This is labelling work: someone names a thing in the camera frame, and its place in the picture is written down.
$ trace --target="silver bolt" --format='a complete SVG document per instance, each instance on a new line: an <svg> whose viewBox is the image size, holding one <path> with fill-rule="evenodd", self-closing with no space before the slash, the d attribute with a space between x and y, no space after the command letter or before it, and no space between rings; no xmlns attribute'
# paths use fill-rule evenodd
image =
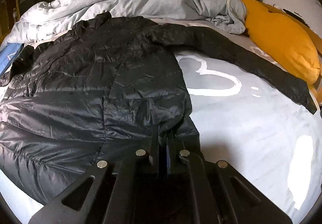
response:
<svg viewBox="0 0 322 224"><path fill-rule="evenodd" d="M183 157L188 157L190 155L190 151L188 150L181 150L180 155Z"/></svg>
<svg viewBox="0 0 322 224"><path fill-rule="evenodd" d="M137 156L144 156L146 153L147 153L147 152L146 152L145 150L137 150L137 151L135 152L135 154L136 154Z"/></svg>
<svg viewBox="0 0 322 224"><path fill-rule="evenodd" d="M222 169L227 168L228 166L228 163L226 161L218 161L217 164L218 164L218 167Z"/></svg>
<svg viewBox="0 0 322 224"><path fill-rule="evenodd" d="M107 161L99 161L97 162L97 167L100 169L105 168L107 166Z"/></svg>

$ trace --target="black bracket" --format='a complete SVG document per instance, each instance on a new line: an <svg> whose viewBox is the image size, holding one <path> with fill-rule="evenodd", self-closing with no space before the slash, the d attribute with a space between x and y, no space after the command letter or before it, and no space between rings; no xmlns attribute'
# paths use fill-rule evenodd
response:
<svg viewBox="0 0 322 224"><path fill-rule="evenodd" d="M154 134L150 154L145 150L129 154L118 174L112 174L108 162L99 161L38 211L29 224L141 224L146 223L139 217L142 214L148 215L150 223L292 224L229 163L203 161L184 149L172 132L166 138L166 147L160 147L158 134ZM157 192L168 182L178 189L186 187L186 191L178 196L167 188ZM171 214L158 214L154 220L150 208L157 202L161 205L157 211L164 210L162 203L169 206L164 199L169 197L180 207ZM174 214L183 216L174 218Z"/></svg>

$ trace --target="gray duvet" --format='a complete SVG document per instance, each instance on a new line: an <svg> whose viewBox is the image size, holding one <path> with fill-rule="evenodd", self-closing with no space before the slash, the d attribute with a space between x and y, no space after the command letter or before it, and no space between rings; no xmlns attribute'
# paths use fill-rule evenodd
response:
<svg viewBox="0 0 322 224"><path fill-rule="evenodd" d="M52 37L105 11L112 17L208 19L229 33L245 31L246 7L241 0L55 0L38 3L25 12L0 49L9 42L30 43Z"/></svg>

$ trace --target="yellow pillow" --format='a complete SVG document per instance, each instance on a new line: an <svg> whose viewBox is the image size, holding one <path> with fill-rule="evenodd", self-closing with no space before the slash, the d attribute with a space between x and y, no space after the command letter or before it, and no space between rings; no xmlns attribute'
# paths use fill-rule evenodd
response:
<svg viewBox="0 0 322 224"><path fill-rule="evenodd" d="M256 0L247 7L245 26L250 39L285 70L313 84L320 74L318 52L305 30L289 17L271 13Z"/></svg>

